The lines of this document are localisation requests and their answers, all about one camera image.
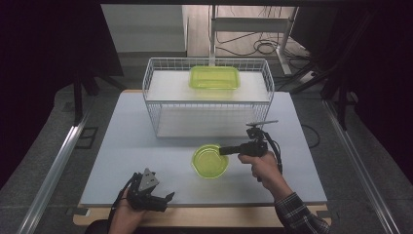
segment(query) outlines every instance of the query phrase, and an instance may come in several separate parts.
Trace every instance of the sleeve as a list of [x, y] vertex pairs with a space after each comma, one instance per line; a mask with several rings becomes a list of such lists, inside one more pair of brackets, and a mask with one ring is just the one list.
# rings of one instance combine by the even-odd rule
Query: sleeve
[[295, 192], [278, 201], [275, 207], [287, 233], [329, 233], [328, 223], [313, 215]]

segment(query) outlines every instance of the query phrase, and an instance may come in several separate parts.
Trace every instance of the black curtain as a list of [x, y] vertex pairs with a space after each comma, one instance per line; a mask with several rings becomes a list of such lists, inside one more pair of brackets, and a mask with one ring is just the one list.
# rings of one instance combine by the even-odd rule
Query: black curtain
[[356, 112], [413, 182], [413, 7], [387, 1], [350, 59]]
[[73, 74], [123, 75], [94, 1], [0, 1], [0, 185], [7, 181]]

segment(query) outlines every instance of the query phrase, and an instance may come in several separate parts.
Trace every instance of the yellow-green bowl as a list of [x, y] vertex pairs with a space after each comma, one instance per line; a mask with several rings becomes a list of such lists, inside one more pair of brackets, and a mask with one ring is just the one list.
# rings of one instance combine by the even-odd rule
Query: yellow-green bowl
[[224, 174], [228, 167], [228, 156], [219, 154], [219, 145], [205, 144], [192, 156], [195, 172], [203, 178], [217, 178]]

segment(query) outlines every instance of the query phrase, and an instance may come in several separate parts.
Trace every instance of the white wall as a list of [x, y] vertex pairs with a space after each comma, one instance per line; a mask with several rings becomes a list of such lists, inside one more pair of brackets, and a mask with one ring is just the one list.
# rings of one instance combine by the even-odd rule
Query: white wall
[[102, 4], [101, 8], [118, 53], [186, 51], [185, 7]]

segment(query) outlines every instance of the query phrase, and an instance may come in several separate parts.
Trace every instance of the human hand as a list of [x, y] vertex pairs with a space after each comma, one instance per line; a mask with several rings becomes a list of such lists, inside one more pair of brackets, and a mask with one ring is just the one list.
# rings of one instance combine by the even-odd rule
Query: human hand
[[292, 193], [277, 166], [277, 159], [273, 152], [267, 151], [262, 157], [238, 155], [243, 164], [252, 165], [252, 176], [260, 177], [262, 185], [267, 188], [276, 201], [286, 198]]
[[128, 188], [125, 189], [122, 199], [113, 215], [109, 234], [132, 234], [147, 212], [132, 208], [126, 199], [127, 194]]

